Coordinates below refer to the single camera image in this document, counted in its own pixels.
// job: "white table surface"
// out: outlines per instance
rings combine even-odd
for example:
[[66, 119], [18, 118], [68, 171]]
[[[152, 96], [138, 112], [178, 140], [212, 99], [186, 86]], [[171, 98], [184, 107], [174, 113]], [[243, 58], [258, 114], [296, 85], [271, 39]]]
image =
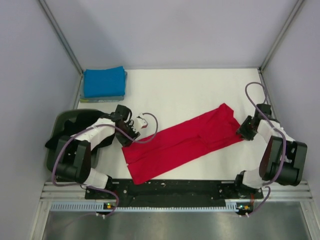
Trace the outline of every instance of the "white table surface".
[[[242, 124], [255, 108], [245, 95], [245, 86], [261, 82], [257, 69], [135, 69], [127, 70], [125, 100], [107, 103], [79, 103], [79, 109], [97, 109], [111, 113], [117, 104], [132, 110], [133, 116], [142, 112], [156, 115], [159, 131], [192, 119], [226, 103]], [[258, 85], [249, 87], [257, 104], [264, 100]], [[140, 131], [144, 138], [154, 133], [155, 122], [146, 117], [149, 126]], [[192, 160], [156, 179], [234, 180], [243, 170], [253, 170], [260, 164], [267, 144], [260, 135], [253, 141], [242, 141]], [[102, 148], [96, 169], [113, 178], [131, 178], [121, 145]]]

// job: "metal floor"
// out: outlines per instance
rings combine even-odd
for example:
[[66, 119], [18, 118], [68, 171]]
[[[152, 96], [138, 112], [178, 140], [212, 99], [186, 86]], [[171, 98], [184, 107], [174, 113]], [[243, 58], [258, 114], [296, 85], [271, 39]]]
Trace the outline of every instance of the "metal floor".
[[300, 203], [266, 203], [249, 219], [235, 213], [117, 213], [103, 220], [52, 212], [43, 240], [309, 240]]

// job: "white wall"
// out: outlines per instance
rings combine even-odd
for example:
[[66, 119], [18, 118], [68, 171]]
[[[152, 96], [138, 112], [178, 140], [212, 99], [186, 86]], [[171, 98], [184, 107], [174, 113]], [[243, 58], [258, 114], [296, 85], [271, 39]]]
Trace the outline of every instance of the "white wall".
[[46, 0], [81, 66], [259, 67], [296, 0]]
[[303, 177], [320, 206], [320, 1], [307, 0], [264, 76], [289, 135], [308, 145]]
[[0, 4], [0, 239], [27, 239], [44, 181], [45, 141], [79, 80], [36, 0]]

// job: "folded blue towel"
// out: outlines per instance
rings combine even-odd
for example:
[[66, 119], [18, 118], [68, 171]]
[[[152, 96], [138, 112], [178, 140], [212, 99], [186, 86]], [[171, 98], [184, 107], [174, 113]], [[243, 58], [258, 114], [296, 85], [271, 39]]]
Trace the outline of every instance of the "folded blue towel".
[[105, 70], [87, 69], [83, 75], [85, 98], [114, 97], [126, 94], [126, 76], [123, 66]]

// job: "red cloth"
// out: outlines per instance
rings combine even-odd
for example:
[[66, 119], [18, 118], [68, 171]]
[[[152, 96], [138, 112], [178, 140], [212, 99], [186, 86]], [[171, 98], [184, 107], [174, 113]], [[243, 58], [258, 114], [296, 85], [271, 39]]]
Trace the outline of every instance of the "red cloth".
[[224, 103], [217, 109], [158, 132], [151, 142], [134, 142], [123, 147], [133, 182], [142, 184], [191, 160], [240, 142], [242, 139], [236, 134], [240, 124], [233, 115], [234, 111]]

